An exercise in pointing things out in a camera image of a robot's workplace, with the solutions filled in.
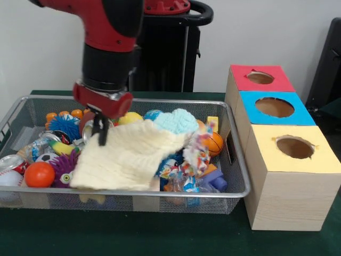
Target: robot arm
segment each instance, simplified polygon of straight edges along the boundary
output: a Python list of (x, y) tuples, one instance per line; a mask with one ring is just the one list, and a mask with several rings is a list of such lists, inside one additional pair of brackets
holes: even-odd
[[(74, 97), (96, 113), (94, 131), (105, 145), (108, 120), (129, 110), (132, 95), (124, 92), (133, 68), (134, 48), (140, 32), (143, 0), (30, 0), (79, 16), (84, 24), (83, 77), (74, 86)], [(99, 120), (103, 129), (99, 129)]]

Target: stacked wooden boxes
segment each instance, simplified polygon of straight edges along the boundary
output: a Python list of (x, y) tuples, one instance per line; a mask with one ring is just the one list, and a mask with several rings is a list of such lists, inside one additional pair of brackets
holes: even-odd
[(341, 164), (281, 67), (231, 66), (225, 102), (250, 174), (251, 228), (320, 230)]

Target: metal basket rim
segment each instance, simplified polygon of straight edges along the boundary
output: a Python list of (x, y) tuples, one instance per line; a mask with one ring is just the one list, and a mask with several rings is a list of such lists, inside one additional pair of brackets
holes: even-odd
[[(0, 131), (4, 128), (6, 123), (12, 117), (20, 103), (28, 99), (63, 99), (73, 100), (72, 96), (57, 96), (57, 95), (27, 95), (20, 97), (7, 112), (5, 117), (0, 122)], [(231, 134), (236, 148), (237, 160), (240, 166), (240, 171), (244, 181), (244, 191), (240, 193), (188, 193), (188, 192), (164, 192), (164, 191), (130, 191), (130, 190), (83, 190), (72, 188), (29, 188), (29, 187), (16, 187), (16, 186), (0, 186), (0, 191), (12, 191), (23, 193), (56, 193), (56, 194), (96, 194), (96, 195), (115, 195), (115, 196), (152, 196), (152, 197), (207, 197), (207, 198), (243, 198), (250, 192), (250, 179), (239, 142), (236, 123), (234, 121), (231, 107), (222, 101), (209, 101), (209, 100), (169, 100), (169, 99), (139, 99), (134, 98), (136, 102), (156, 102), (156, 103), (205, 103), (215, 104), (224, 107), (227, 111), (230, 121)]]

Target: green tablecloth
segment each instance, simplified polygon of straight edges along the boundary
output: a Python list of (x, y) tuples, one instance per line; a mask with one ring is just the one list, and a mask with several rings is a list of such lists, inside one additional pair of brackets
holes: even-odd
[[(222, 93), (134, 96), (224, 100)], [(230, 215), (0, 209), (0, 255), (341, 255), (340, 231), (340, 196), (321, 232), (252, 231), (243, 200)]]

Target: yellow cloth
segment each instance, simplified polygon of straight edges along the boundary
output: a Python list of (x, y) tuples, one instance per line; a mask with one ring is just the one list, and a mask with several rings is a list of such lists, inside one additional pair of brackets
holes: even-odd
[(149, 190), (162, 159), (180, 150), (186, 138), (158, 130), (151, 120), (109, 129), (104, 147), (98, 145), (98, 136), (82, 150), (71, 187)]

